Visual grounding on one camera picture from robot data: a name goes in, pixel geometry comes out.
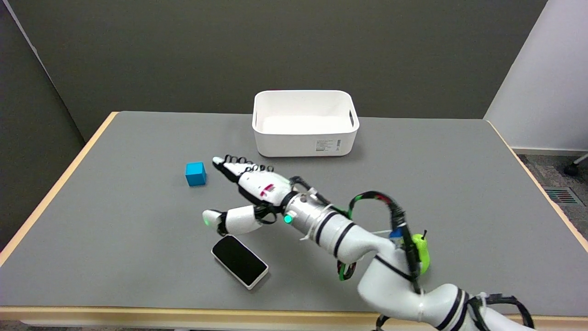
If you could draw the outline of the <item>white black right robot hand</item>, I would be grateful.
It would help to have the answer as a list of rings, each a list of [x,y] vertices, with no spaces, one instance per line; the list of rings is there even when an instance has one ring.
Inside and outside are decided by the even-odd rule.
[[[229,154],[214,157],[212,163],[250,203],[227,211],[202,212],[204,224],[215,228],[219,235],[242,235],[275,223],[277,215],[283,214],[290,200],[298,195],[290,179],[274,172],[272,166]]]

